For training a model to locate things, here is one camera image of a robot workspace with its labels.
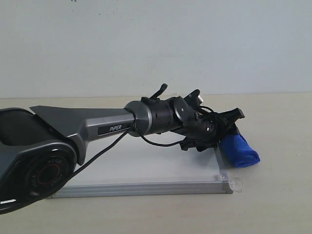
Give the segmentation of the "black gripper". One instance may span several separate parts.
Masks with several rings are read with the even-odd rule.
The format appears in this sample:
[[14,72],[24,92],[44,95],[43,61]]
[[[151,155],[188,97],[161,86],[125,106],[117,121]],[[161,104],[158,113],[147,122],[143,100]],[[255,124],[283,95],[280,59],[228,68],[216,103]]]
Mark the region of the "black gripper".
[[244,118],[240,108],[222,113],[195,113],[195,119],[180,128],[180,134],[185,136],[180,143],[181,150],[196,148],[202,152],[215,147],[227,135],[235,122]]

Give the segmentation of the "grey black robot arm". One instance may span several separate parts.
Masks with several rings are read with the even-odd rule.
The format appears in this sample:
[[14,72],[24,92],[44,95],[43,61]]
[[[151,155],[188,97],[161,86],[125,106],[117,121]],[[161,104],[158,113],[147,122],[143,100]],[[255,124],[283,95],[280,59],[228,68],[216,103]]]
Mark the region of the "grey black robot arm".
[[0,212],[45,199],[90,165],[90,142],[111,136],[182,135],[182,150],[206,150],[236,130],[241,109],[215,112],[198,97],[157,96],[123,108],[33,106],[0,111]]

